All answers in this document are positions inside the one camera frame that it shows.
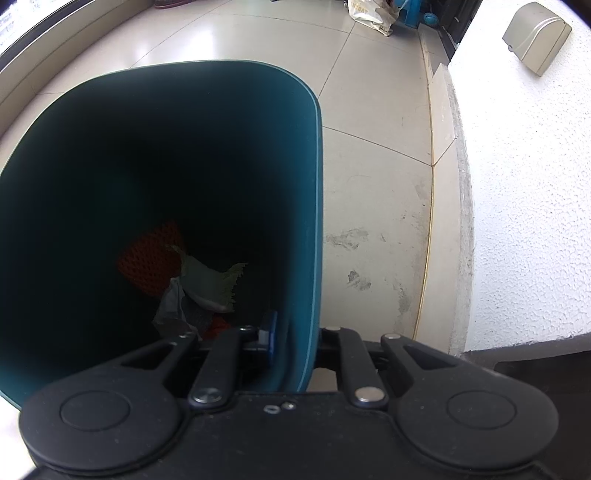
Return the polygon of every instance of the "white bag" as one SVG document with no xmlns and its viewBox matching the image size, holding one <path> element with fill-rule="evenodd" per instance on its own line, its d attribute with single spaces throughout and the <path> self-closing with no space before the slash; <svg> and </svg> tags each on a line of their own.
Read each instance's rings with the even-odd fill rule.
<svg viewBox="0 0 591 480">
<path fill-rule="evenodd" d="M 392 24 L 398 19 L 400 9 L 388 5 L 386 0 L 349 0 L 349 15 L 353 20 L 367 25 L 386 37 L 392 33 Z"/>
</svg>

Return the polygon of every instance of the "dirt stain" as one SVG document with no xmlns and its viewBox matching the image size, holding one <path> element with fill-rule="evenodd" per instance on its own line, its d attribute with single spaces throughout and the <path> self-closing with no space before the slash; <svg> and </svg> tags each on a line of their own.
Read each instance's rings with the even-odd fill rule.
<svg viewBox="0 0 591 480">
<path fill-rule="evenodd" d="M 325 241 L 335 247 L 343 247 L 345 250 L 357 250 L 361 242 L 367 241 L 368 235 L 367 230 L 353 228 L 340 235 L 326 235 Z"/>
<path fill-rule="evenodd" d="M 410 309 L 410 297 L 404 291 L 402 287 L 400 287 L 400 291 L 398 292 L 398 311 L 400 315 L 405 314 Z"/>
<path fill-rule="evenodd" d="M 348 275 L 348 287 L 357 288 L 359 291 L 369 290 L 371 288 L 371 281 L 368 278 L 362 277 L 355 270 L 351 270 Z"/>
</svg>

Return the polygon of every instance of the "wall baseboard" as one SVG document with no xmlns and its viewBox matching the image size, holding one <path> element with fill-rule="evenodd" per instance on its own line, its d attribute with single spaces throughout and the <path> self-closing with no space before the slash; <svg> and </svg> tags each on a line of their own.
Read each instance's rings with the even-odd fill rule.
<svg viewBox="0 0 591 480">
<path fill-rule="evenodd" d="M 424 58 L 429 57 L 424 41 L 421 46 Z M 427 77 L 431 66 L 426 61 Z M 462 122 L 445 64 L 439 64 L 430 79 L 428 94 L 433 197 L 427 268 L 415 339 L 445 353 L 459 355 L 466 343 L 472 295 L 473 212 Z"/>
<path fill-rule="evenodd" d="M 154 0 L 94 0 L 31 42 L 0 72 L 0 135 L 68 63 L 153 3 Z"/>
</svg>

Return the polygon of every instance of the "plastic bag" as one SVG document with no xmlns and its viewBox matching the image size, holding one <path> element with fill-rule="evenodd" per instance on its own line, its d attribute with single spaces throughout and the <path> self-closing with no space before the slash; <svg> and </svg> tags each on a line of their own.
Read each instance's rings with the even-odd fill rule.
<svg viewBox="0 0 591 480">
<path fill-rule="evenodd" d="M 213 313 L 187 297 L 180 278 L 175 277 L 170 279 L 152 323 L 163 338 L 189 331 L 197 332 L 202 338 L 212 321 Z"/>
<path fill-rule="evenodd" d="M 388 5 L 386 0 L 349 0 L 349 15 L 353 20 L 377 30 L 386 37 L 392 33 L 392 24 L 398 19 L 400 9 Z"/>
<path fill-rule="evenodd" d="M 246 264 L 237 263 L 227 272 L 218 272 L 207 268 L 179 247 L 172 245 L 171 248 L 181 256 L 180 282 L 184 292 L 200 307 L 210 312 L 233 312 L 233 289 Z"/>
</svg>

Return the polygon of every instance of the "blue object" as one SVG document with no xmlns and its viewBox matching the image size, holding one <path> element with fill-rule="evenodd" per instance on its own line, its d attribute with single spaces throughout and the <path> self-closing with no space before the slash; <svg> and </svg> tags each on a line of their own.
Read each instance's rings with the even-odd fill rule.
<svg viewBox="0 0 591 480">
<path fill-rule="evenodd" d="M 423 21 L 425 22 L 425 25 L 429 27 L 435 28 L 439 25 L 439 19 L 437 18 L 437 15 L 432 14 L 431 12 L 427 12 L 423 15 Z"/>
<path fill-rule="evenodd" d="M 0 175 L 4 396 L 22 404 L 157 339 L 158 301 L 116 260 L 170 219 L 208 267 L 248 262 L 237 323 L 277 311 L 273 363 L 258 389 L 306 389 L 320 309 L 320 107 L 280 68 L 198 61 L 78 85 L 12 154 Z"/>
<path fill-rule="evenodd" d="M 404 3 L 405 0 L 396 0 L 397 7 L 401 7 Z M 418 21 L 421 17 L 421 0 L 408 0 L 402 10 L 406 13 L 404 24 L 408 27 L 418 28 Z"/>
</svg>

